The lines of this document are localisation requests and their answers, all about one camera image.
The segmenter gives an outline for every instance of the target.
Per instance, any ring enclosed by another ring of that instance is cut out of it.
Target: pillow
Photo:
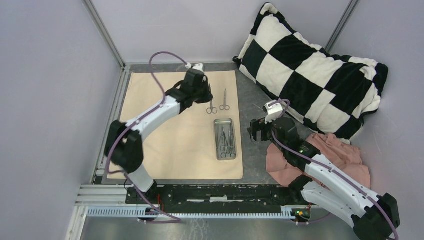
[[[344,142],[379,108],[389,71],[375,60],[330,55],[310,44],[271,3],[261,8],[233,61],[271,99],[290,100],[290,116]]]

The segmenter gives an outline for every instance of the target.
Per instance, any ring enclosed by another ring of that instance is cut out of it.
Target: robotic arm
[[[122,123],[118,120],[114,121],[110,125],[106,140],[104,154],[108,156],[112,145],[122,132],[136,122],[116,146],[112,153],[111,161],[123,168],[131,182],[144,193],[152,187],[154,180],[143,165],[143,142],[154,130],[169,119],[190,108],[193,103],[203,104],[213,99],[211,86],[209,85],[208,77],[204,73],[203,64],[196,64],[189,69],[185,74],[184,80],[166,91],[165,95],[165,101],[160,108],[142,120],[139,120],[141,116],[149,113],[157,105],[152,106],[127,123]]]
[[[289,188],[297,190],[305,201],[321,206],[345,221],[361,240],[385,240],[393,233],[382,212],[395,228],[399,227],[398,203],[394,197],[388,193],[380,196],[362,186],[332,165],[316,147],[301,140],[295,122],[279,117],[283,112],[279,103],[267,103],[264,111],[266,117],[250,122],[251,139],[257,141],[257,133],[261,131],[262,141],[270,140],[288,163],[316,178],[331,191],[305,175],[298,177]]]

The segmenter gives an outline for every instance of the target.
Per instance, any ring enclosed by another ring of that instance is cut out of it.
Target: checkered pillow
[[[234,61],[270,98],[290,100],[287,112],[296,120],[345,141],[379,108],[389,71],[375,60],[329,55],[293,30],[270,3]]]

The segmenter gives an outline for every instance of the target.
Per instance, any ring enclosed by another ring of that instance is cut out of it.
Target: tan cloth
[[[156,73],[165,90],[183,80],[185,72]],[[156,129],[143,143],[144,166],[153,179],[164,180],[221,180],[243,178],[239,100],[235,71],[206,73],[217,114],[207,114],[209,103],[193,104]],[[220,110],[227,89],[230,110]],[[128,121],[143,113],[162,97],[150,73],[133,73],[128,84],[121,118]],[[237,158],[217,160],[214,120],[232,119]],[[119,169],[111,164],[111,171]],[[108,179],[124,179],[122,174],[109,174]]]
[[[359,148],[341,142],[331,133],[328,136],[313,133],[306,141],[319,149],[330,162],[345,174],[364,187],[371,187],[370,171],[367,166],[362,164]],[[266,171],[283,187],[288,187],[290,183],[303,174],[302,171],[287,162],[283,153],[274,144],[268,147],[267,152]]]

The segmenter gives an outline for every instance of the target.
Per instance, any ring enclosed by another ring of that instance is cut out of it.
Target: gray floor
[[[185,72],[182,64],[155,64],[158,73]],[[268,96],[250,79],[243,75],[235,63],[206,63],[206,72],[235,71],[238,91],[238,106],[241,126],[241,146],[243,153],[243,178],[240,180],[160,180],[158,184],[277,184],[266,171],[267,148],[270,142],[251,142],[247,128],[252,119],[265,116],[264,104],[270,101]],[[130,73],[150,73],[148,65],[132,65]],[[307,138],[312,131],[296,121],[302,138]],[[123,180],[103,177],[103,184],[123,184]]]
[[[325,215],[316,209],[314,219]],[[184,219],[143,224],[135,218],[88,217],[81,240],[358,240],[336,216],[308,226],[282,219]]]

